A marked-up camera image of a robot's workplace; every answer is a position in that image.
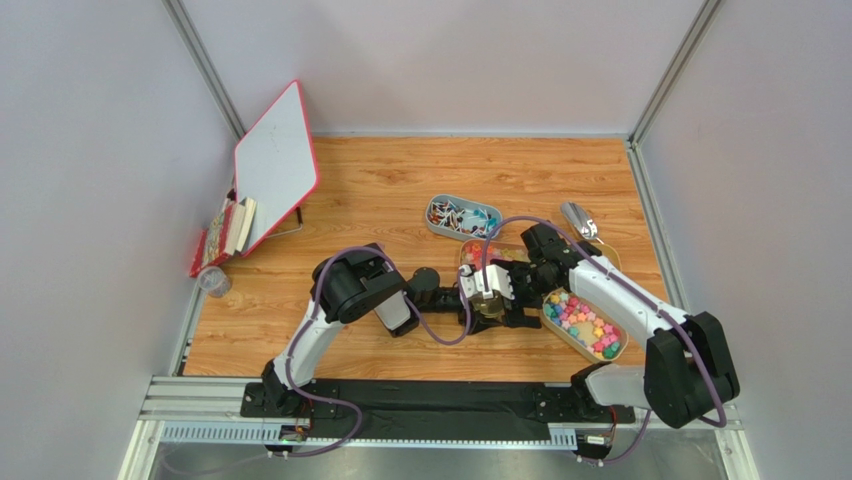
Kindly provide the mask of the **clear plastic jar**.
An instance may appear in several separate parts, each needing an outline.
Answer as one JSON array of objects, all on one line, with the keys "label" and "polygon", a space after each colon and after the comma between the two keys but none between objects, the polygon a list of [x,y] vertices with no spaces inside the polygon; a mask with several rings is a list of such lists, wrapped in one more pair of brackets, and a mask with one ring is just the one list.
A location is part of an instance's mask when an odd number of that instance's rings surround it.
[{"label": "clear plastic jar", "polygon": [[506,299],[501,296],[484,298],[476,296],[469,301],[473,311],[485,321],[503,323],[506,315]]}]

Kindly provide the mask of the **pink tray of gummy candies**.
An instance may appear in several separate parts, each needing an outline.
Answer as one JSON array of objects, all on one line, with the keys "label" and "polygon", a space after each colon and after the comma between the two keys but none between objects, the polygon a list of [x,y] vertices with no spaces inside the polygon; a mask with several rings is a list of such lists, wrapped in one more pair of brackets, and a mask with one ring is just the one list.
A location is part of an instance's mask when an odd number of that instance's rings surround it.
[{"label": "pink tray of gummy candies", "polygon": [[484,240],[470,239],[465,241],[460,248],[459,264],[471,264],[474,265],[476,269],[479,269],[482,265],[483,251],[486,251],[487,262],[494,259],[521,262],[529,261],[527,250],[523,245],[492,241],[488,245],[488,248],[485,248]]}]

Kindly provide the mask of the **silver metal scoop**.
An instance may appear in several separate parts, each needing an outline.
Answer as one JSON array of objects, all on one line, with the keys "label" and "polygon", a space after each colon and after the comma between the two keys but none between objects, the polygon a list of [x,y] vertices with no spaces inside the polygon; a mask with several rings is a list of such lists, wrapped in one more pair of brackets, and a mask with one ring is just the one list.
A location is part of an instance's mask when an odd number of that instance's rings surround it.
[{"label": "silver metal scoop", "polygon": [[603,244],[596,222],[582,206],[566,201],[560,205],[560,211],[582,239]]}]

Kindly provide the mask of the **beige tray of star candies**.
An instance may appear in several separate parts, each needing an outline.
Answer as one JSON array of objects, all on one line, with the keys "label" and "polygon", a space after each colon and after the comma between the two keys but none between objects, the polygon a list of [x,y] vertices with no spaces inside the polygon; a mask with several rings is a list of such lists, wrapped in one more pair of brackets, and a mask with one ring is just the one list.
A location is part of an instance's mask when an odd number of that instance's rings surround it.
[{"label": "beige tray of star candies", "polygon": [[544,296],[541,322],[592,364],[614,362],[629,343],[600,309],[562,288]]}]

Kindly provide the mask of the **gold metal jar lid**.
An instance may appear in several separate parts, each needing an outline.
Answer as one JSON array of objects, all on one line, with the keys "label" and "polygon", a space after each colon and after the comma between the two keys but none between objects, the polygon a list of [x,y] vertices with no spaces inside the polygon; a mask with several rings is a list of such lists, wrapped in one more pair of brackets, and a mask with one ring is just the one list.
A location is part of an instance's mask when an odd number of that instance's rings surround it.
[{"label": "gold metal jar lid", "polygon": [[469,302],[477,313],[489,318],[500,318],[506,310],[506,298],[499,293],[490,298],[477,294]]}]

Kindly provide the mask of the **yellow tray of popsicle candies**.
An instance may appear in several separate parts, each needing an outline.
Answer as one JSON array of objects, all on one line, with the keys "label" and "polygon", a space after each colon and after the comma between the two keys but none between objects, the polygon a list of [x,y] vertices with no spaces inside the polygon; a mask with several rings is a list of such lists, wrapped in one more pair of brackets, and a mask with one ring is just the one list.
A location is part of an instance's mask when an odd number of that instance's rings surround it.
[{"label": "yellow tray of popsicle candies", "polygon": [[606,257],[610,263],[618,270],[622,269],[622,262],[619,253],[610,245],[595,241],[594,246]]}]

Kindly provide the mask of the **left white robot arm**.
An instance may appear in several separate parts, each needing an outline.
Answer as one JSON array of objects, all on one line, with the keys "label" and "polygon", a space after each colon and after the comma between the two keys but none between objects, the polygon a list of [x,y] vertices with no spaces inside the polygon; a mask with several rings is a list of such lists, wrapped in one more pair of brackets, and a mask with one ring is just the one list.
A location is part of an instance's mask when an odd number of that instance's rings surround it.
[{"label": "left white robot arm", "polygon": [[[375,243],[339,251],[318,265],[313,279],[303,320],[287,347],[267,363],[261,375],[265,408],[280,416],[294,414],[313,397],[302,387],[314,379],[319,361],[345,325],[374,312],[394,336],[420,325],[436,342],[452,346],[472,333],[473,302],[496,297],[485,287],[485,269],[459,267],[456,285],[449,288],[429,284],[425,269],[407,280]],[[463,330],[457,338],[438,336],[422,316],[439,311],[462,313]]]}]

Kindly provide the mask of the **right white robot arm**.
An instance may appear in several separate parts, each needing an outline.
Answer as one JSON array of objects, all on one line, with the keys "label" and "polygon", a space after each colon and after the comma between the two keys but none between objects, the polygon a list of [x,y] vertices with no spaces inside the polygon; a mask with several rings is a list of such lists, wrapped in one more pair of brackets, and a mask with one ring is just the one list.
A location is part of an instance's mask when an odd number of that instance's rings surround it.
[{"label": "right white robot arm", "polygon": [[563,288],[598,308],[639,342],[644,364],[588,367],[571,379],[573,389],[595,407],[626,406],[654,413],[681,428],[700,420],[727,425],[727,402],[740,384],[719,319],[690,314],[655,297],[620,272],[599,250],[579,244],[552,223],[530,217],[521,234],[532,265],[518,275],[521,286],[543,296]]}]

